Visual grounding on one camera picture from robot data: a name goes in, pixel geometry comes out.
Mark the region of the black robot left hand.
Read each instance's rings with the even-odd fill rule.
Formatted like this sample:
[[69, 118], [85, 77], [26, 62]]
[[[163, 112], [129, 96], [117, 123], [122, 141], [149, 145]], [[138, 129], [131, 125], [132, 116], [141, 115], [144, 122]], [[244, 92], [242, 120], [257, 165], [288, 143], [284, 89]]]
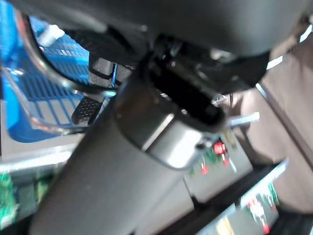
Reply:
[[15, 0], [38, 70], [86, 94], [44, 57], [30, 16], [133, 68], [72, 153], [39, 210], [15, 235], [129, 235], [226, 127], [217, 94], [251, 88], [310, 0]]

